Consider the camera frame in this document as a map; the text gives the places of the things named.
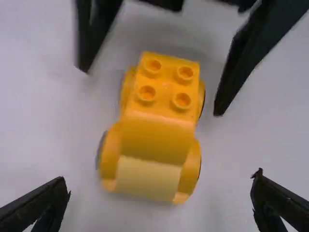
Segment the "white surface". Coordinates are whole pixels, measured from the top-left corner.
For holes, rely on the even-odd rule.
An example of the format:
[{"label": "white surface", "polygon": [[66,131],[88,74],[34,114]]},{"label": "white surface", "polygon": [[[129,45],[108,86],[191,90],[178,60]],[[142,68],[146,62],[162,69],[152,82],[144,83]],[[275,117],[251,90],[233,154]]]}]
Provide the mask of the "white surface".
[{"label": "white surface", "polygon": [[[252,74],[224,117],[212,102],[236,9],[189,0],[181,16],[127,2],[92,76],[73,66],[70,0],[0,1],[0,205],[63,175],[72,191],[61,231],[258,231],[250,175],[309,199],[309,17]],[[120,78],[142,50],[200,61],[207,82],[193,196],[168,206],[108,194],[94,160],[117,115]]]}]

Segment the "white table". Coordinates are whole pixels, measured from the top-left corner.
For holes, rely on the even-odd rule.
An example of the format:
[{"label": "white table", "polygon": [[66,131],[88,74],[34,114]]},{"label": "white table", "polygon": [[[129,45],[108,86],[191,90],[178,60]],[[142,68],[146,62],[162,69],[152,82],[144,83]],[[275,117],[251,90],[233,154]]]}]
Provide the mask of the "white table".
[{"label": "white table", "polygon": [[[179,15],[126,2],[91,77],[73,65],[71,0],[0,1],[0,205],[63,175],[66,232],[253,232],[250,175],[309,199],[309,17],[265,58],[226,114],[213,99],[235,8],[188,0]],[[207,84],[197,128],[202,170],[184,205],[105,192],[95,172],[102,133],[116,120],[120,79],[143,50],[197,60]]]}]

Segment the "toy wheel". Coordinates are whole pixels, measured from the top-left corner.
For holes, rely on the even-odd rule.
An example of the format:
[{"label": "toy wheel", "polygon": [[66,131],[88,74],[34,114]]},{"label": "toy wheel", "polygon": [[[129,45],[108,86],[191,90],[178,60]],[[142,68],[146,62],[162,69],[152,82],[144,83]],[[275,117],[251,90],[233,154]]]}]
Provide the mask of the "toy wheel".
[{"label": "toy wheel", "polygon": [[104,140],[106,138],[106,135],[107,135],[107,131],[105,131],[102,135],[102,138],[99,142],[99,145],[98,145],[98,149],[97,149],[97,155],[96,155],[96,161],[95,161],[95,164],[96,164],[96,170],[98,169],[98,162],[99,162],[99,159],[100,159],[100,154],[101,154],[101,151],[103,149],[103,145],[104,145]]}]

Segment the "toy car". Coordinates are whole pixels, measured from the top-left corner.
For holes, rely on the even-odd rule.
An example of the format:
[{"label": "toy car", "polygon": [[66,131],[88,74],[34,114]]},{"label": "toy car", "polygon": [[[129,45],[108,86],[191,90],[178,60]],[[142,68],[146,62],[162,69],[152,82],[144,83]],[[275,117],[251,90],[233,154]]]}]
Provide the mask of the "toy car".
[{"label": "toy car", "polygon": [[144,52],[125,74],[120,116],[98,149],[104,188],[185,202],[200,172],[195,127],[204,99],[197,62]]}]

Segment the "light yellow panel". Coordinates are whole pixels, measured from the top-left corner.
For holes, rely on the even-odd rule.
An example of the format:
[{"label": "light yellow panel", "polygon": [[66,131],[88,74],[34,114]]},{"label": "light yellow panel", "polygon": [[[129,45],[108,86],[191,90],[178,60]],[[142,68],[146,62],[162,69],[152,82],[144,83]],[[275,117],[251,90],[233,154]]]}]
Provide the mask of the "light yellow panel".
[{"label": "light yellow panel", "polygon": [[181,170],[181,166],[121,156],[115,190],[158,201],[172,201]]}]

